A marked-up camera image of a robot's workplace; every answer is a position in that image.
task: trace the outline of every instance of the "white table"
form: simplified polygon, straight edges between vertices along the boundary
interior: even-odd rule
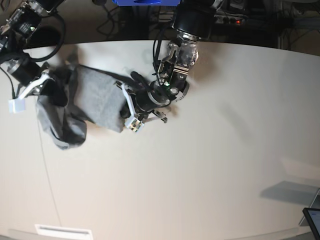
[[[152,44],[70,45],[50,62],[58,65],[76,49],[80,63],[89,67],[122,75],[135,70],[152,78]],[[31,55],[51,50],[33,49]],[[35,144],[27,141],[28,149],[42,142],[42,170],[27,172],[43,185],[32,189],[34,204],[21,213],[29,218],[14,225],[16,212],[5,228],[34,232],[33,224],[61,224],[91,229],[95,240],[272,240],[308,231],[297,227],[312,186],[320,186],[320,58],[221,43],[200,43],[199,54],[189,93],[173,107],[167,124],[151,122],[139,134],[89,124],[85,144],[68,151],[42,131]],[[8,98],[7,82],[1,86]],[[2,113],[6,104],[1,103]],[[23,114],[36,125],[34,108],[28,107]],[[3,138],[15,131],[19,116],[5,118]],[[31,129],[20,131],[27,139]],[[14,144],[11,138],[7,142]],[[7,154],[9,149],[9,143],[1,146]],[[0,160],[0,169],[16,164],[19,157],[12,158],[17,159]],[[40,166],[39,158],[28,154],[23,161]],[[31,184],[26,178],[14,185],[11,176],[0,175],[1,193],[1,181],[16,194]],[[43,203],[37,194],[46,190],[49,198],[50,187],[52,197]],[[10,195],[3,204],[14,208],[25,201]],[[44,213],[55,205],[57,211]],[[0,223],[3,212],[0,208]]]

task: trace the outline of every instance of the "electronic equipment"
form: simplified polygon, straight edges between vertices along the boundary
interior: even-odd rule
[[[112,0],[118,6],[177,6],[180,0]]]
[[[156,80],[147,85],[142,76],[131,75],[133,79],[143,83],[145,88],[139,91],[122,88],[127,99],[126,107],[129,109],[129,111],[124,109],[122,112],[130,112],[130,115],[126,116],[127,128],[134,132],[140,131],[150,113],[167,122],[164,113],[155,110],[186,97],[189,90],[187,76],[199,57],[198,40],[210,37],[215,13],[222,3],[223,0],[182,0],[179,3],[175,9],[173,22],[164,25],[157,36],[157,46],[156,41],[153,45]],[[159,60],[162,35],[170,26],[177,30],[177,38],[168,44],[168,55]]]
[[[320,240],[320,209],[304,208],[303,214],[310,226],[315,240]]]
[[[241,16],[215,15],[214,24],[241,26],[246,20]]]
[[[229,7],[244,12],[247,7],[247,0],[230,0]]]

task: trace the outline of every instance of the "blue object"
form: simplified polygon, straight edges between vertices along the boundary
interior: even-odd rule
[[[180,0],[112,0],[118,6],[177,6]]]

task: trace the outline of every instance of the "gray cloth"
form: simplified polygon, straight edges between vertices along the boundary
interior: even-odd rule
[[[62,150],[81,146],[87,136],[85,121],[122,132],[124,120],[120,111],[126,99],[115,86],[115,78],[81,65],[70,65],[55,73],[68,96],[67,106],[55,106],[43,95],[36,103],[42,129],[52,137],[55,145]]]

